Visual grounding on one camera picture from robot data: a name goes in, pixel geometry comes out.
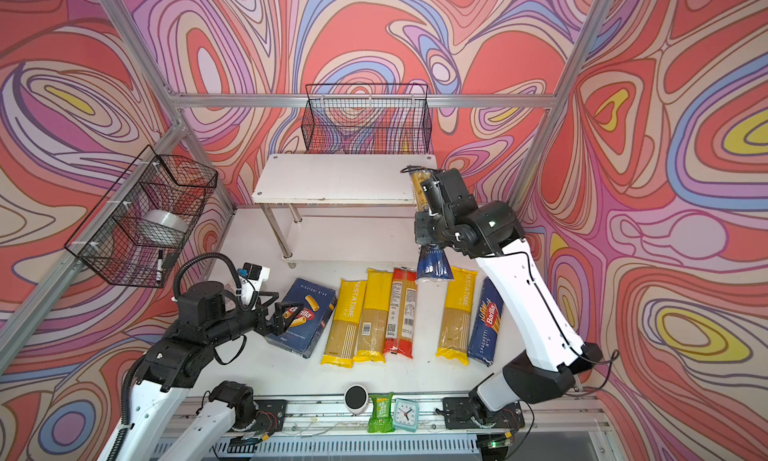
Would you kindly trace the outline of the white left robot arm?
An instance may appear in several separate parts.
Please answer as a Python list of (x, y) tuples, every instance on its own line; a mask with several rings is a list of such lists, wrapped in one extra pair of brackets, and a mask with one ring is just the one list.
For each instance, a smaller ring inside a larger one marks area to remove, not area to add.
[[(181, 288), (183, 275), (207, 259), (225, 263), (234, 290), (227, 290), (218, 281)], [(119, 422), (100, 459), (149, 459), (203, 369), (221, 360), (219, 346), (235, 340), (245, 343), (250, 332), (266, 337), (289, 329), (302, 304), (281, 302), (278, 293), (256, 287), (248, 293), (242, 291), (251, 285), (249, 275), (240, 273), (231, 259), (219, 252), (198, 255), (178, 269), (173, 279), (178, 317), (123, 378)]]

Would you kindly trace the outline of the blue Ankara spaghetti bag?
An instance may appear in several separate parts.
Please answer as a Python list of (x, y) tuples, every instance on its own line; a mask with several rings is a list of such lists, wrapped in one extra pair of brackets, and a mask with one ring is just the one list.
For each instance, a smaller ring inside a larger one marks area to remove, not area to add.
[(419, 245), (417, 281), (453, 280), (454, 276), (444, 248), (434, 242), (428, 233), (432, 216), (421, 182), (431, 177), (432, 170), (423, 166), (409, 165), (403, 169), (403, 172), (410, 176), (416, 203), (414, 237)]

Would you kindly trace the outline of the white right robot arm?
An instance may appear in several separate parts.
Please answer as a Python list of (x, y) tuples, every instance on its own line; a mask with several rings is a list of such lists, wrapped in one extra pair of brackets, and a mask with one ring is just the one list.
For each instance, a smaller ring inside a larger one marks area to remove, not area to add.
[(416, 192), (415, 240), (476, 261), (493, 283), (524, 342), (524, 350), (474, 387), (465, 405), (471, 420), (488, 425), (508, 406), (560, 398), (577, 375), (601, 363), (603, 353), (584, 341), (557, 306), (534, 262), (518, 217), (504, 201), (479, 205), (456, 169), (428, 169)]

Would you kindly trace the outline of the blue Barilla rigatoni box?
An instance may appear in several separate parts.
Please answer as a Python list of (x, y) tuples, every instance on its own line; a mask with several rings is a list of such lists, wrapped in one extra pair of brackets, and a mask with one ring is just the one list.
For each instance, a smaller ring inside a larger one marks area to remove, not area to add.
[(283, 298), (283, 302), (300, 304), (300, 316), (281, 336), (269, 334), (269, 344), (297, 354), (311, 357), (331, 315), (337, 300), (336, 291), (314, 282), (297, 278)]

